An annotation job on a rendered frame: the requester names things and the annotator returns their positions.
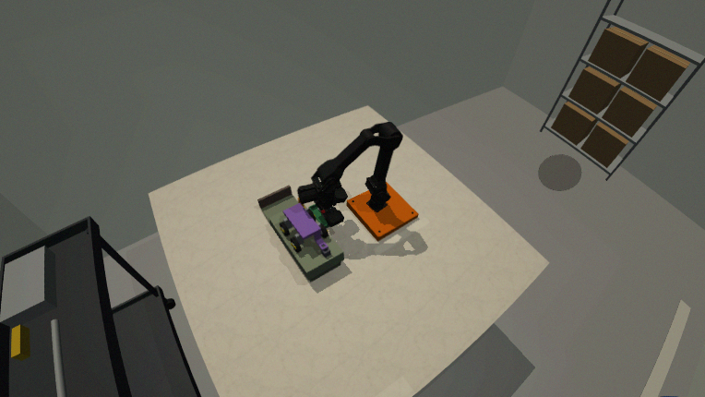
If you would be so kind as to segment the grey-green ramp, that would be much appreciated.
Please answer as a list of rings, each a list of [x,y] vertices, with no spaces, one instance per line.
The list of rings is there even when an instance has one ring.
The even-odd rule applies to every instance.
[[[315,242],[314,236],[312,235],[306,238],[305,242],[300,245],[302,251],[298,253],[294,250],[290,240],[290,238],[295,237],[295,234],[297,234],[296,230],[292,228],[289,229],[289,235],[285,236],[283,234],[280,227],[280,223],[286,218],[283,211],[299,204],[299,201],[292,193],[290,185],[278,189],[257,201],[264,216],[269,221],[269,224],[286,246],[292,258],[309,282],[313,282],[340,266],[341,261],[344,260],[344,251],[340,249],[329,234],[326,238],[321,237],[328,246],[327,248],[322,250]]]

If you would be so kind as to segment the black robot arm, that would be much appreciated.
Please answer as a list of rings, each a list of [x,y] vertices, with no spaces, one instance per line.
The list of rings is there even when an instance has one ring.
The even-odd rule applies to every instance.
[[[379,133],[379,136],[375,136]],[[387,122],[373,125],[361,131],[360,135],[334,159],[326,160],[318,166],[312,175],[312,184],[299,186],[298,195],[301,204],[318,200],[318,197],[333,200],[333,206],[344,202],[348,195],[341,186],[340,179],[344,170],[367,148],[380,147],[374,174],[366,178],[365,185],[371,193],[371,198],[366,204],[375,212],[388,206],[386,203],[391,196],[387,191],[386,177],[393,151],[402,141],[403,135],[394,126]],[[319,181],[319,179],[320,181]]]

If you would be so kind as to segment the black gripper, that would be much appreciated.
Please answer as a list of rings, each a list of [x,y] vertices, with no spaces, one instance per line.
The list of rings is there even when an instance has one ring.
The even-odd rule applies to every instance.
[[[318,200],[315,200],[315,204],[317,207],[322,211],[324,210],[325,212],[322,213],[322,216],[328,223],[329,227],[333,227],[339,223],[342,223],[344,220],[344,217],[341,213],[341,211],[337,211],[335,207],[333,207],[333,200],[336,198],[336,195],[332,199],[322,199],[321,197],[318,197]]]

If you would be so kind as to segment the purple wheeled trolley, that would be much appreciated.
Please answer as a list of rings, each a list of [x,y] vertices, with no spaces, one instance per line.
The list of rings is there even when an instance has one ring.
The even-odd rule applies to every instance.
[[[321,239],[321,237],[326,238],[329,236],[328,230],[322,223],[316,223],[316,216],[310,209],[304,209],[299,203],[283,211],[283,214],[286,218],[280,223],[281,230],[285,236],[290,234],[289,229],[294,228],[296,230],[297,234],[295,234],[295,237],[290,238],[290,240],[291,245],[297,253],[302,251],[300,245],[305,242],[306,238],[312,235],[314,236],[315,242],[322,250],[328,247]]]

